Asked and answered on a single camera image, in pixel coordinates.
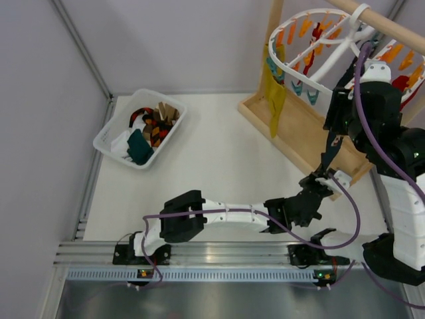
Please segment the navy patterned sock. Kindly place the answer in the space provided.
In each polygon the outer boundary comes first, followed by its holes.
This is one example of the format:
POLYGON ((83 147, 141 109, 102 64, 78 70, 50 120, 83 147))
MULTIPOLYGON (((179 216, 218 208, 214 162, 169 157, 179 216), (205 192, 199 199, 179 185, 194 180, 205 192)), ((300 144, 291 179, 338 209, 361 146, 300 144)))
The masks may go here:
MULTIPOLYGON (((345 86, 350 82, 350 80, 353 78, 356 62, 357 58, 354 58, 348 69, 345 71, 344 75, 335 85, 335 88, 345 86)), ((321 154, 321 166, 324 171, 329 168, 331 162, 338 154, 339 150, 341 149, 342 142, 343 141, 341 136, 337 136, 333 132, 328 132, 325 151, 321 154)))

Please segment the mustard yellow sock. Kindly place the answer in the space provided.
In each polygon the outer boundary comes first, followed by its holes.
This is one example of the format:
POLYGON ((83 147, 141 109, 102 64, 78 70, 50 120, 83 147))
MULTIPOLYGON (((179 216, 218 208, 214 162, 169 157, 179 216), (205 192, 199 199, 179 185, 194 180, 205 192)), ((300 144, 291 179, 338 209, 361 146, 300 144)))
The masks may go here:
POLYGON ((286 87, 284 85, 285 72, 271 59, 268 52, 268 45, 264 45, 263 54, 264 97, 268 102, 272 116, 269 124, 270 136, 271 138, 275 138, 286 99, 286 87))

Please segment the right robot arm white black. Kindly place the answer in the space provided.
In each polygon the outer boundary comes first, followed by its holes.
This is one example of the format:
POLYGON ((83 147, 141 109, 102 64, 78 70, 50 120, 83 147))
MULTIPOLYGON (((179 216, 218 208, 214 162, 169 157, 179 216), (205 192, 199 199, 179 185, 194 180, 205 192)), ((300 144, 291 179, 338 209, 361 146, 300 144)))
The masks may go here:
POLYGON ((424 130, 402 126, 402 93, 387 82, 362 82, 333 90, 324 128, 350 137, 381 177, 392 232, 358 235, 335 229, 319 235, 327 255, 365 263, 388 280, 424 283, 424 130))

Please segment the white round clip hanger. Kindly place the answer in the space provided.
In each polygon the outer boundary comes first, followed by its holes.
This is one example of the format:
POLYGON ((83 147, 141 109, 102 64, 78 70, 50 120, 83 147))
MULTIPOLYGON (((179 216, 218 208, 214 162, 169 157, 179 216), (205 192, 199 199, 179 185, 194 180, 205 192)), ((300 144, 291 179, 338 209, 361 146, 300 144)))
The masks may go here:
MULTIPOLYGON (((378 32, 360 19, 361 13, 367 9, 369 5, 366 4, 357 5, 348 12, 336 8, 308 9, 276 27, 268 40, 268 52, 285 72, 284 85, 311 105, 320 98, 331 96, 332 81, 338 78, 334 73, 336 66, 358 57, 363 43, 370 41, 374 47, 379 44, 378 32), (311 45, 314 23, 322 23, 324 30, 311 45), (299 38, 302 27, 309 29, 299 38), (306 76, 303 75, 303 58, 311 51, 315 51, 315 58, 306 76)), ((390 66, 391 83, 400 75, 409 77, 408 88, 401 92, 402 102, 424 84, 424 56, 398 40, 391 39, 381 50, 373 50, 370 58, 390 66)))

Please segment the red sock on right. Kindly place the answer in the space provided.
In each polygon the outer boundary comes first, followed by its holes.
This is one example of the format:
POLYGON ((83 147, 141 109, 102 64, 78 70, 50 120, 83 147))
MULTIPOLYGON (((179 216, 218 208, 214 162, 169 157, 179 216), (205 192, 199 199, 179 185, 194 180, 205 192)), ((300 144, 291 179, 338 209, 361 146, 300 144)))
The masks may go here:
MULTIPOLYGON (((409 77, 405 75, 398 76, 395 80, 392 81, 391 85, 397 89, 399 89, 401 92, 404 92, 408 88, 408 82, 409 77)), ((400 111, 415 97, 417 94, 419 88, 422 86, 422 84, 419 85, 419 87, 404 101, 400 104, 400 111)))

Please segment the red thin hanging sock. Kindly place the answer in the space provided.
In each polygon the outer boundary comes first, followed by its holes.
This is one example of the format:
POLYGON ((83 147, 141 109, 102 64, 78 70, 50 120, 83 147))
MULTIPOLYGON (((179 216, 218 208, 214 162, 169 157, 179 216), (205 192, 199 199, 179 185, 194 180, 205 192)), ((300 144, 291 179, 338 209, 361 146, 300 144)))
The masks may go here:
MULTIPOLYGON (((302 27, 301 30, 299 31, 298 37, 302 38, 306 34, 308 29, 309 27, 307 28, 302 27)), ((311 40, 309 42, 311 45, 314 44, 320 38, 323 30, 324 30, 324 27, 322 26, 322 23, 314 23, 313 30, 311 32, 311 40)), ((315 51, 311 51, 306 57, 303 58, 303 62, 304 62, 303 75, 307 76, 309 69, 313 65, 314 58, 315 58, 315 51)))

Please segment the argyle brown orange sock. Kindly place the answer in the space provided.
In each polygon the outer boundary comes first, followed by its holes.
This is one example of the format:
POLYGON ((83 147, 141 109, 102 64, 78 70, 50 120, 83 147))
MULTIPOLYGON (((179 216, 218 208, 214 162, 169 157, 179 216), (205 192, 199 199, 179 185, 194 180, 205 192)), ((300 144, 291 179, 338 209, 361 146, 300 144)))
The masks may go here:
POLYGON ((173 124, 163 120, 155 120, 152 115, 146 114, 142 117, 145 126, 142 130, 143 137, 150 143, 150 146, 157 148, 172 130, 173 124))

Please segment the tan brown striped sock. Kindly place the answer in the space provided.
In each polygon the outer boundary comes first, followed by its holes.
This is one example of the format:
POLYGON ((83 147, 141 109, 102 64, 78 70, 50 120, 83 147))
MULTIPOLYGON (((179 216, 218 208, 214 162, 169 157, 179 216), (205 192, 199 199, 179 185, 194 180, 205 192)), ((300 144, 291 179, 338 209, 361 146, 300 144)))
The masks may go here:
POLYGON ((170 104, 160 102, 153 110, 153 118, 159 122, 174 125, 180 118, 180 112, 170 104))

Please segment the dark green sock in basket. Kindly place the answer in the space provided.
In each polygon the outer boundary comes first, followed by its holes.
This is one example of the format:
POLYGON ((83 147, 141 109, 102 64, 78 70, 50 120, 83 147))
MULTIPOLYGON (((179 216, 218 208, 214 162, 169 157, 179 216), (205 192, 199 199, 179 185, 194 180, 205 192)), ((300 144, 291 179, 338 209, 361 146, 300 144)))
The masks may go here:
POLYGON ((140 129, 136 129, 130 135, 127 144, 127 153, 137 165, 146 164, 154 153, 153 148, 147 143, 140 129))

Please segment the red black striped sock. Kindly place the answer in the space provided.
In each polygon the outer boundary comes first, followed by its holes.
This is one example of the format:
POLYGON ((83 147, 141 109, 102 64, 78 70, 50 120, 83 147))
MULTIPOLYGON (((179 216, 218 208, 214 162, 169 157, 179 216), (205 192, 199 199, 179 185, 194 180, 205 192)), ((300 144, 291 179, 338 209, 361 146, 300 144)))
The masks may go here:
POLYGON ((140 108, 138 110, 136 110, 135 112, 132 113, 132 115, 130 116, 129 119, 129 127, 131 128, 136 120, 136 118, 140 115, 144 116, 146 114, 148 115, 152 115, 153 113, 153 109, 152 108, 148 108, 148 107, 144 107, 144 108, 140 108))

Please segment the white plastic basket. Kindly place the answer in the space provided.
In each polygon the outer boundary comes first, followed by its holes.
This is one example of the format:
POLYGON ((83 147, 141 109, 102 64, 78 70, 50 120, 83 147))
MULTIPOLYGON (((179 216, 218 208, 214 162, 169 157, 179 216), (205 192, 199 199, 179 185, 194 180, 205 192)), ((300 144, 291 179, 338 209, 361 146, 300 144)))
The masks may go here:
POLYGON ((103 155, 135 169, 146 169, 181 125, 187 107, 148 89, 139 89, 94 138, 103 155))

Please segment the white sock in basket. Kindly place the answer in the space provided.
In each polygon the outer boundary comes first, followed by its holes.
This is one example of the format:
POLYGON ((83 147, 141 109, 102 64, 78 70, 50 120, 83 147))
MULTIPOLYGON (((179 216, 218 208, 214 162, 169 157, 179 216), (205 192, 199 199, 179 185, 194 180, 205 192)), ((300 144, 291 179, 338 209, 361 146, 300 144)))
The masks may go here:
POLYGON ((116 139, 111 142, 110 150, 114 155, 127 161, 132 161, 128 154, 129 137, 136 131, 145 128, 146 124, 142 120, 136 120, 131 128, 124 130, 116 139))

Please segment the wooden rack frame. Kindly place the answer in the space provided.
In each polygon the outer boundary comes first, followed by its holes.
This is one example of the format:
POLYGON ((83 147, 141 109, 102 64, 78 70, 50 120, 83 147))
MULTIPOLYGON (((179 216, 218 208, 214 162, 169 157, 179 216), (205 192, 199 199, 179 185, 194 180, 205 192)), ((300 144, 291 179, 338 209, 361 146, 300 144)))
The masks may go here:
MULTIPOLYGON (((360 5, 354 1, 331 1, 327 8, 336 8, 348 12, 360 5)), ((273 1, 268 18, 266 36, 262 45, 268 44, 270 34, 276 27, 291 17, 283 17, 284 4, 282 1, 273 1)), ((381 50, 391 39, 400 41, 402 44, 414 49, 424 56, 424 37, 404 28, 403 26, 374 12, 371 8, 363 11, 360 19, 378 32, 378 39, 384 39, 379 47, 381 50)), ((338 78, 344 73, 350 62, 342 62, 336 66, 335 74, 338 78)), ((243 100, 239 106, 239 112, 266 138, 268 138, 297 168, 303 173, 310 173, 316 169, 320 162, 320 155, 325 149, 327 134, 323 129, 325 119, 323 117, 331 96, 320 98, 315 105, 311 105, 304 98, 297 97, 287 86, 286 99, 280 115, 278 132, 275 138, 271 138, 269 124, 271 113, 268 102, 264 97, 263 76, 264 54, 260 69, 260 80, 257 91, 249 98, 243 100)), ((424 109, 423 100, 417 104, 404 107, 403 124, 409 124, 424 109)))

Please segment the aluminium rail base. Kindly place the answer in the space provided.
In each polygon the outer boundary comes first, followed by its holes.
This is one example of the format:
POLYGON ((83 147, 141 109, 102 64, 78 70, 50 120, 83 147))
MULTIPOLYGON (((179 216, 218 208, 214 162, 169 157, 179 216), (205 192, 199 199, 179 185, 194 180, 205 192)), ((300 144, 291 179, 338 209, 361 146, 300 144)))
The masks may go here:
POLYGON ((68 280, 152 282, 299 282, 326 285, 347 269, 358 268, 341 257, 299 268, 289 248, 297 242, 183 243, 165 246, 152 258, 130 261, 127 243, 64 242, 54 265, 68 280))

